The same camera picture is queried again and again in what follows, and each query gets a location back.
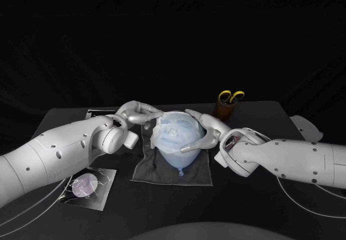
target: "robotic hand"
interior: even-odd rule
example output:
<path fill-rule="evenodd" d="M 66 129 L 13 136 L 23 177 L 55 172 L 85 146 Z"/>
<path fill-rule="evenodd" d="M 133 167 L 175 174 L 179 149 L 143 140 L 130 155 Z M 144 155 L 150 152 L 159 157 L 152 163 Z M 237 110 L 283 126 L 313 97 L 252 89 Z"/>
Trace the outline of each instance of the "robotic hand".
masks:
<path fill-rule="evenodd" d="M 206 129 L 205 137 L 183 146 L 183 153 L 211 149 L 219 143 L 215 160 L 248 177 L 261 165 L 277 177 L 346 189 L 346 147 L 301 140 L 271 140 L 250 128 L 231 129 L 208 114 L 186 109 Z"/>
<path fill-rule="evenodd" d="M 0 156 L 0 208 L 33 189 L 72 176 L 123 145 L 133 149 L 139 136 L 128 129 L 134 124 L 149 128 L 146 122 L 162 115 L 149 104 L 130 101 L 116 114 L 48 130 Z"/>

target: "cable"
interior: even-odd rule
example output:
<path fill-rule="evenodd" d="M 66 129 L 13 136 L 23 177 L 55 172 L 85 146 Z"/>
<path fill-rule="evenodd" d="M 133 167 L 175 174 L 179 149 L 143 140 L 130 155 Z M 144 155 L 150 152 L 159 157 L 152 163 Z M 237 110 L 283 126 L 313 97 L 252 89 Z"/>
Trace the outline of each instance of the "cable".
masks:
<path fill-rule="evenodd" d="M 327 189 L 325 189 L 322 186 L 316 185 L 316 187 L 319 187 L 323 191 L 326 191 L 329 194 L 335 195 L 335 196 L 339 197 L 340 199 L 346 199 L 345 196 L 340 196 L 340 195 L 335 194 L 335 193 L 330 192 Z"/>
<path fill-rule="evenodd" d="M 65 191 L 66 191 L 66 188 L 68 188 L 68 186 L 69 186 L 71 179 L 72 179 L 72 176 L 71 176 L 71 178 L 69 178 L 66 187 L 65 187 L 65 189 L 64 189 L 59 197 L 56 198 L 55 202 L 54 202 L 52 205 L 48 207 L 48 209 L 42 212 L 42 214 L 41 214 L 29 223 L 26 223 L 22 227 L 19 227 L 17 229 L 15 229 L 15 230 L 10 231 L 9 233 L 3 234 L 3 235 L 0 236 L 0 238 L 5 237 L 6 235 L 15 233 L 19 229 L 22 229 L 25 226 L 28 226 L 28 225 L 45 214 L 45 212 L 51 209 L 51 207 L 52 207 L 52 206 L 55 205 L 55 203 L 58 202 L 61 196 L 64 195 L 64 193 L 65 193 Z"/>
<path fill-rule="evenodd" d="M 35 206 L 38 206 L 38 205 L 42 203 L 42 201 L 52 195 L 52 193 L 56 191 L 56 189 L 59 188 L 59 186 L 64 184 L 65 180 L 66 180 L 66 178 L 61 181 L 59 185 L 58 185 L 56 188 L 52 190 L 52 192 L 51 192 L 23 212 L 20 212 L 13 218 L 10 218 L 6 222 L 3 222 L 3 223 L 0 224 L 0 227 L 2 227 L 6 223 L 9 223 L 12 220 L 15 220 L 22 214 L 25 214 Z"/>
<path fill-rule="evenodd" d="M 313 213 L 313 214 L 316 214 L 316 215 L 320 215 L 320 216 L 323 216 L 323 217 L 329 217 L 329 218 L 333 218 L 333 219 L 346 219 L 346 216 L 330 216 L 330 215 L 325 215 L 325 214 L 320 214 L 320 213 L 309 210 L 307 208 L 304 208 L 304 207 L 294 201 L 294 199 L 291 198 L 291 196 L 289 195 L 289 193 L 287 193 L 287 191 L 286 191 L 286 189 L 284 189 L 284 187 L 283 187 L 283 185 L 281 185 L 280 178 L 278 178 L 278 177 L 276 177 L 276 178 L 277 178 L 278 184 L 280 184 L 280 186 L 281 186 L 281 189 L 283 189 L 287 197 L 291 199 L 291 201 L 293 201 L 304 210 L 307 210 L 310 213 Z"/>

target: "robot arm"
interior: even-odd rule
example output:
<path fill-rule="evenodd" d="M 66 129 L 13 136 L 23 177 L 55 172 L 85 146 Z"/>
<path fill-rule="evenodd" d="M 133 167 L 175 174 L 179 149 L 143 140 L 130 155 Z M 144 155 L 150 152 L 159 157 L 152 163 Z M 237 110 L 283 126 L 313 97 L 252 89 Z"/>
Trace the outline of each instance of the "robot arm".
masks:
<path fill-rule="evenodd" d="M 139 136 L 128 131 L 128 125 L 144 124 L 162 115 L 154 107 L 131 101 L 114 115 L 48 130 L 0 156 L 0 208 L 33 189 L 72 176 L 123 145 L 133 149 Z"/>
<path fill-rule="evenodd" d="M 206 136 L 199 142 L 211 138 L 208 132 L 222 132 L 215 160 L 238 175 L 248 177 L 261 165 L 280 178 L 346 189 L 345 146 L 301 140 L 271 140 L 250 128 L 228 128 L 229 131 L 225 131 L 219 119 L 189 109 L 185 111 L 206 129 Z M 196 148 L 212 147 L 215 145 L 205 146 L 195 142 L 180 151 L 186 153 Z"/>

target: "gray cloth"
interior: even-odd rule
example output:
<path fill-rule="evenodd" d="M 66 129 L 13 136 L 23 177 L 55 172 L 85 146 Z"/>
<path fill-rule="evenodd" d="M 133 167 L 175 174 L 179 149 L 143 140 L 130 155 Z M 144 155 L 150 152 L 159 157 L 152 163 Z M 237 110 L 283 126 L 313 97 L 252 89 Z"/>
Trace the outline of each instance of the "gray cloth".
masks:
<path fill-rule="evenodd" d="M 156 119 L 153 119 L 147 130 L 141 126 L 144 158 L 136 166 L 131 181 L 160 185 L 214 186 L 208 150 L 201 150 L 192 164 L 182 169 L 183 176 L 179 176 L 179 169 L 167 163 L 157 147 L 150 148 L 150 137 L 156 123 Z"/>

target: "black backdrop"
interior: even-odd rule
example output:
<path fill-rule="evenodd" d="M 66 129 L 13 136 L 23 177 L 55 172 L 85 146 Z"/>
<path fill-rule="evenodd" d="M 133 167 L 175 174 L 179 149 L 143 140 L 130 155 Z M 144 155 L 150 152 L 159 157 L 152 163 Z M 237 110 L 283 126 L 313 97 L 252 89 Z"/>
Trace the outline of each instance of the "black backdrop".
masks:
<path fill-rule="evenodd" d="M 278 101 L 340 137 L 345 13 L 336 1 L 13 2 L 2 8 L 0 153 L 51 108 Z"/>

